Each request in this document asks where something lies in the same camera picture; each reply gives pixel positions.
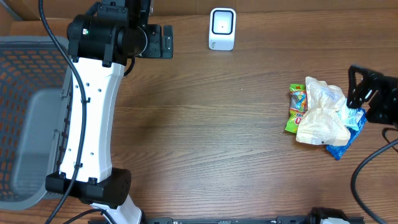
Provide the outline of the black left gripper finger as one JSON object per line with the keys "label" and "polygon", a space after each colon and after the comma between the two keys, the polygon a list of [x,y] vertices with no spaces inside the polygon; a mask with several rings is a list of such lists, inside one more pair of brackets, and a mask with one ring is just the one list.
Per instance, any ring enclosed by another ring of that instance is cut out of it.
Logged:
{"label": "black left gripper finger", "polygon": [[174,54],[174,48],[172,46],[162,47],[162,59],[172,59]]}
{"label": "black left gripper finger", "polygon": [[164,37],[166,39],[173,39],[174,37],[174,28],[170,25],[164,25]]}

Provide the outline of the light teal snack wrapper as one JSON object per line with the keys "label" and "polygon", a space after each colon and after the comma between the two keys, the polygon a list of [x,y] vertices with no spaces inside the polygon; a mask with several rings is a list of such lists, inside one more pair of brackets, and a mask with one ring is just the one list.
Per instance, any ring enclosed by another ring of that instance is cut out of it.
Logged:
{"label": "light teal snack wrapper", "polygon": [[350,129],[355,131],[359,130],[359,122],[364,115],[362,108],[352,109],[347,107],[347,100],[343,103],[343,106],[338,111],[338,116],[343,124]]}

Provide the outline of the beige nut snack pouch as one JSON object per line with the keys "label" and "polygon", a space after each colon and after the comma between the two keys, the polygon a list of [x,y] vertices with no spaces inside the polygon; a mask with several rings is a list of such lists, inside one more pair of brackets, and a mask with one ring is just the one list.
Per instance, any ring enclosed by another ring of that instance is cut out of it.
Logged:
{"label": "beige nut snack pouch", "polygon": [[347,145],[351,134],[338,111],[345,102],[342,89],[325,81],[306,77],[307,112],[297,130],[296,141],[311,145]]}

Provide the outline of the green Haribo gummy bag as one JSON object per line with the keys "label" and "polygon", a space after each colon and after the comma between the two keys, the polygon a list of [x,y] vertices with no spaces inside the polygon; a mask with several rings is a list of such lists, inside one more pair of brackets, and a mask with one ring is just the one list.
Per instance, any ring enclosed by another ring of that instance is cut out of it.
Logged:
{"label": "green Haribo gummy bag", "polygon": [[302,84],[290,85],[290,106],[289,119],[285,130],[290,133],[297,133],[299,124],[307,112],[307,92],[306,86]]}

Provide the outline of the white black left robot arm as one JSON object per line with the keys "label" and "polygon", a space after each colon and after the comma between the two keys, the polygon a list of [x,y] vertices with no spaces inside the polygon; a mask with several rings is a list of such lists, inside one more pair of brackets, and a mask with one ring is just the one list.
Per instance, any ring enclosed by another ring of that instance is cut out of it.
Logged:
{"label": "white black left robot arm", "polygon": [[78,198],[109,223],[146,222],[129,194],[130,171],[112,165],[110,142],[118,89],[136,59],[174,54],[172,26],[150,24],[151,9],[150,0],[97,2],[68,25],[61,50],[73,75],[68,142],[45,188]]}

